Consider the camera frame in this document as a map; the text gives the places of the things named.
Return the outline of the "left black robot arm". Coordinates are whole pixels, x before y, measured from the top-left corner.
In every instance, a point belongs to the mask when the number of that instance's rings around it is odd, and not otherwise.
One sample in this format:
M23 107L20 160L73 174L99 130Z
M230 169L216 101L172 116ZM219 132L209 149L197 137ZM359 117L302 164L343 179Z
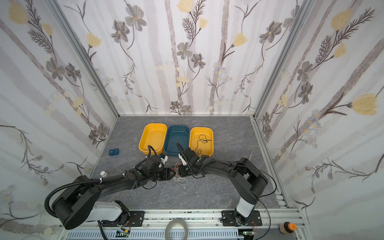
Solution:
M134 190L148 182L169 181L175 175L176 172L172 168L166 168L160 157L149 156L133 169L120 175L99 179L80 176L72 183L49 193L44 207L46 212L59 219L67 230L93 221L107 227L121 227L134 219L129 209L119 200L106 203L101 202L100 198Z

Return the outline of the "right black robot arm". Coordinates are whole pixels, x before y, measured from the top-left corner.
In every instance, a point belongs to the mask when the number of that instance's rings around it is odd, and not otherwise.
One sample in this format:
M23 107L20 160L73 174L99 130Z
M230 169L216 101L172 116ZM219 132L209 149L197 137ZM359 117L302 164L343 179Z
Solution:
M255 211L269 180L266 174L256 168L247 158L239 161L221 162L212 157L199 156L190 148L181 149L179 166L181 177L205 177L216 175L227 178L240 195L233 211L222 211L221 222L225 227L261 226Z

